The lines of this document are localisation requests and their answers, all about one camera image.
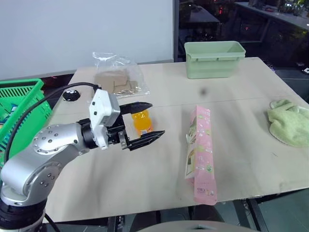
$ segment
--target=green towel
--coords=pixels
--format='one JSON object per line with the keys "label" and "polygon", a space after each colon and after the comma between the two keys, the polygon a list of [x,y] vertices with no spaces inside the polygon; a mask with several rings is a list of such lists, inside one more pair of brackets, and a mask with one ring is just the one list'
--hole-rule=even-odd
{"label": "green towel", "polygon": [[273,101],[270,107],[270,133],[287,145],[309,146],[309,110],[285,99]]}

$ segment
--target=orange juice bottle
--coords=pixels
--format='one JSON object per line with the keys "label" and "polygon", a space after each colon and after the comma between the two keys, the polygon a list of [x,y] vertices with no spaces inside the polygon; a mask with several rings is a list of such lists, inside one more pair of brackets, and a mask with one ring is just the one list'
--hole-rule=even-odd
{"label": "orange juice bottle", "polygon": [[149,118],[148,110],[132,114],[131,116],[134,122],[134,127],[140,136],[142,134],[153,131],[153,126],[151,124],[151,119]]}

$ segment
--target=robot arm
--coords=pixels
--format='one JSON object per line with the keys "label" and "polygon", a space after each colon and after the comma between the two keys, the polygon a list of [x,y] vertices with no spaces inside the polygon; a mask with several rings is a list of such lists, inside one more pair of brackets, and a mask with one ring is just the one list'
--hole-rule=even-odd
{"label": "robot arm", "polygon": [[154,131],[133,141],[126,135],[122,115],[151,106],[144,102],[119,106],[114,95],[98,89],[89,106],[90,119],[52,125],[40,131],[1,171],[0,231],[37,231],[56,179],[77,156],[117,143],[122,149],[134,150],[159,138],[164,131]]}

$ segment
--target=black cable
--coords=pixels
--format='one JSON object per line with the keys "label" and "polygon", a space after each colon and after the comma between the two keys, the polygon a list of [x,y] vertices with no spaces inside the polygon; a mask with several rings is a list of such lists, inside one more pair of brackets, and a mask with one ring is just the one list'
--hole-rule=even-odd
{"label": "black cable", "polygon": [[56,225],[56,223],[53,222],[53,220],[45,213],[46,220],[49,222],[49,224],[53,227],[54,231],[56,232],[60,232],[58,226]]}
{"label": "black cable", "polygon": [[20,126],[20,124],[23,122],[23,120],[25,119],[25,117],[33,110],[35,109],[37,106],[39,106],[41,103],[43,103],[44,101],[46,101],[47,99],[49,99],[50,97],[60,93],[60,92],[63,92],[65,89],[68,89],[68,88],[71,88],[71,87],[75,87],[75,86],[91,86],[94,91],[96,91],[99,86],[98,85],[95,85],[95,84],[92,84],[92,83],[88,83],[88,82],[78,82],[78,83],[74,83],[74,84],[70,84],[70,85],[67,85],[67,86],[63,86],[63,87],[60,87],[58,89],[55,89],[53,92],[51,92],[50,94],[48,94],[46,97],[42,98],[41,100],[39,100],[38,102],[36,102],[35,104],[33,104],[31,107],[29,107],[22,115],[21,117],[19,118],[19,120],[17,121],[14,129],[12,130],[12,133],[11,133],[11,136],[9,138],[9,141],[6,145],[6,148],[5,148],[5,152],[4,152],[4,163],[6,163],[8,160],[9,160],[9,154],[10,154],[10,150],[11,150],[11,146],[12,146],[12,143],[13,143],[13,140],[14,140],[14,137],[18,131],[18,128]]}

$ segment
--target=light green bin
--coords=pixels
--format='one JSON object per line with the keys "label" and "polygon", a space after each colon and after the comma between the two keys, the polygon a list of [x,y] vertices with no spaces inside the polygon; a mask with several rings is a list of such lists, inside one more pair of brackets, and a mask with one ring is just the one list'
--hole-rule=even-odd
{"label": "light green bin", "polygon": [[190,79],[229,77],[246,53],[237,41],[187,42],[184,48]]}

